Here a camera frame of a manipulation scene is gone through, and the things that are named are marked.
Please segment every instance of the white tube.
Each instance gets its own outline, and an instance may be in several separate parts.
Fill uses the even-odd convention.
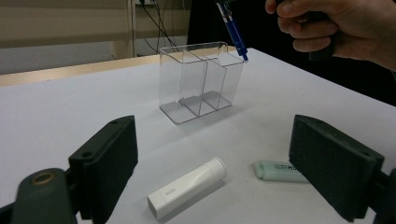
[[[148,207],[157,220],[226,176],[224,163],[217,157],[148,196]]]

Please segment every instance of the clear plastic container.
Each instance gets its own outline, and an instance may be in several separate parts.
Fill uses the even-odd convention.
[[[224,42],[160,49],[160,109],[176,124],[233,104],[244,61]]]

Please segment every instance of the white table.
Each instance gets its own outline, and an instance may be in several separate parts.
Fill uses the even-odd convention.
[[[1,87],[0,206],[14,202],[26,176],[67,169],[106,123],[135,115],[139,163],[108,223],[157,223],[147,195],[215,156],[227,166],[223,185],[166,223],[347,223],[310,184],[262,181],[252,163],[287,161],[293,118],[302,114],[384,155],[388,174],[396,167],[396,107],[255,49],[248,57],[233,106],[181,125],[159,109],[158,61]],[[355,223],[374,215],[369,209]]]

